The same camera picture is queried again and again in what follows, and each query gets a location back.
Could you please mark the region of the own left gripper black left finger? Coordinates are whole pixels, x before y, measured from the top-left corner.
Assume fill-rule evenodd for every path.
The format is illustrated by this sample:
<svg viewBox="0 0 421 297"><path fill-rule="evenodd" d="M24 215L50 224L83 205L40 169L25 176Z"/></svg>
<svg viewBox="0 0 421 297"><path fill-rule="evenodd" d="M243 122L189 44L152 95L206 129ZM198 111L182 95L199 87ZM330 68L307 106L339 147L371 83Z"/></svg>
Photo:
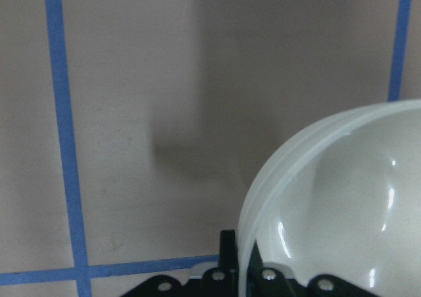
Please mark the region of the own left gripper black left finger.
<svg viewBox="0 0 421 297"><path fill-rule="evenodd" d="M225 296L237 296L237 247L234 230L220 232L219 269L224 273Z"/></svg>

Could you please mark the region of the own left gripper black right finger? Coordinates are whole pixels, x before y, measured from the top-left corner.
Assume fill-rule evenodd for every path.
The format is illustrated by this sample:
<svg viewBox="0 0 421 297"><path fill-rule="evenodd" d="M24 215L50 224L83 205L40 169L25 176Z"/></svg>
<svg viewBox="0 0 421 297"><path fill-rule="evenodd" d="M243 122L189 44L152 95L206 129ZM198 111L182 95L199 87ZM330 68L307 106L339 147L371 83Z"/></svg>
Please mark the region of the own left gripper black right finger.
<svg viewBox="0 0 421 297"><path fill-rule="evenodd" d="M257 243L254 243L247 268L246 297L264 296L263 264Z"/></svg>

